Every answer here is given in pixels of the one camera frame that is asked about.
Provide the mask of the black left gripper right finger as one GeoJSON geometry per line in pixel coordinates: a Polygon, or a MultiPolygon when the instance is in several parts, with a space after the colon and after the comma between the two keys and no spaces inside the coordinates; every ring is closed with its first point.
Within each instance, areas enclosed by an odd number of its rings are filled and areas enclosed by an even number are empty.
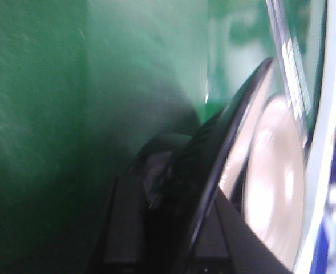
{"type": "Polygon", "coordinates": [[[219,190],[197,237],[190,273],[290,273],[219,190]]]}

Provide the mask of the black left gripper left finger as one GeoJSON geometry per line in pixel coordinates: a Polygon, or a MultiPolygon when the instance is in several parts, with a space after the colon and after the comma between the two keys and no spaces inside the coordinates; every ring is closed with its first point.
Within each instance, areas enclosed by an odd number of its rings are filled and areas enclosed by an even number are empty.
{"type": "Polygon", "coordinates": [[[158,134],[114,180],[107,216],[90,260],[91,273],[141,273],[144,267],[146,215],[167,168],[190,136],[158,134]]]}

